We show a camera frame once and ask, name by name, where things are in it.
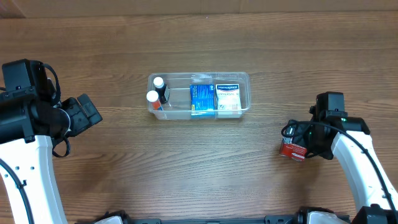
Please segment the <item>orange tube white cap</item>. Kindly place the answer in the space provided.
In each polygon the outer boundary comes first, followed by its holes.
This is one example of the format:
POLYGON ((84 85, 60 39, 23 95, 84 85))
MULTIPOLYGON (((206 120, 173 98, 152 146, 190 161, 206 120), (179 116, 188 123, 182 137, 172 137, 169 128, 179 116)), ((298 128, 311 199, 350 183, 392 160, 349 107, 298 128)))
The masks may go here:
POLYGON ((159 94, 155 90, 148 91, 146 94, 146 98, 154 110, 156 111, 164 110, 159 99, 159 94))

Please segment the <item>white Hansaplast plaster box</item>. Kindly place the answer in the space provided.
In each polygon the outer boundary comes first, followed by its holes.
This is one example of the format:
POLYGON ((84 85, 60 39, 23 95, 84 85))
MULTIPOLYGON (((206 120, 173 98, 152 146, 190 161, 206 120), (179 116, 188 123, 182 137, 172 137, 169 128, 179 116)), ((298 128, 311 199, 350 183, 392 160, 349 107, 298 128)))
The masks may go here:
POLYGON ((219 110, 240 110, 241 98, 238 84, 216 85, 217 107, 219 110))

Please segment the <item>blue VapoDrops lozenge box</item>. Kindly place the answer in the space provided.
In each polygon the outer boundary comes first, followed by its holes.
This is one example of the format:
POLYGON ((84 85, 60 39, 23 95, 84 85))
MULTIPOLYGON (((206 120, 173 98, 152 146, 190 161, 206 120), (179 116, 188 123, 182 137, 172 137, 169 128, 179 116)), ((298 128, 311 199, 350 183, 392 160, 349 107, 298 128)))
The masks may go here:
POLYGON ((190 85, 190 99, 192 119, 215 118, 214 85, 190 85))

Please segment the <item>dark bottle white cap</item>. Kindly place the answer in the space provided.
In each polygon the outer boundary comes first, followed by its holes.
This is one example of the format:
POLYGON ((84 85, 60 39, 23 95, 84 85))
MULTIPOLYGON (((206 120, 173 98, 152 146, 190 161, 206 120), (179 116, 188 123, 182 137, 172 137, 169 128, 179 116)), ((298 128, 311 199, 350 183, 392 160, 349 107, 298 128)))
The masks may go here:
POLYGON ((166 104, 169 101, 170 90, 165 83, 164 79, 161 77, 155 77, 153 84, 155 86, 155 90, 159 95, 159 100, 162 104, 166 104))

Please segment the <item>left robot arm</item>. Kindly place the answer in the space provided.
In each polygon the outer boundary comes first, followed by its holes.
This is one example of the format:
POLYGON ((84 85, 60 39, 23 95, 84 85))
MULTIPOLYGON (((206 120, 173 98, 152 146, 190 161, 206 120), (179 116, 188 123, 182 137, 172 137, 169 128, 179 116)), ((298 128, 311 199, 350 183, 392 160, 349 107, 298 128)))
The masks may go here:
POLYGON ((1 177, 15 223, 66 223, 53 170, 55 147, 99 123, 88 95, 61 101, 53 68, 21 59, 2 65, 1 177))

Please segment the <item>red Panadol ActiFast box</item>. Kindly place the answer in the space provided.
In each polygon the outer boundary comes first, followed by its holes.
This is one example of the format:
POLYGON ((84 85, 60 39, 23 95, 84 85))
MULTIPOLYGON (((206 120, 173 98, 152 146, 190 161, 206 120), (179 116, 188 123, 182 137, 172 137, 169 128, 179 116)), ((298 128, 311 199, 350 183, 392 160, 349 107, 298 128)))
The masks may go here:
POLYGON ((291 138, 282 138, 282 142, 279 149, 279 154, 281 156, 302 162, 305 160, 306 153, 307 153, 307 148, 293 143, 291 138))

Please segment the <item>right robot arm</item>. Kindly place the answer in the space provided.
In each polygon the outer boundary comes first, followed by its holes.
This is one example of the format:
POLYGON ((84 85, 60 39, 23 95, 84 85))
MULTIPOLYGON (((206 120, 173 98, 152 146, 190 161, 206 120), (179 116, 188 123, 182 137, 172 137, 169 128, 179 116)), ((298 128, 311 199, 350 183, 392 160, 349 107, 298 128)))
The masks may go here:
POLYGON ((356 205, 352 222, 397 223, 397 191, 377 158, 364 119, 348 116, 340 92, 320 93, 309 112, 311 120, 291 119, 282 128, 280 154, 296 161, 337 159, 356 205))

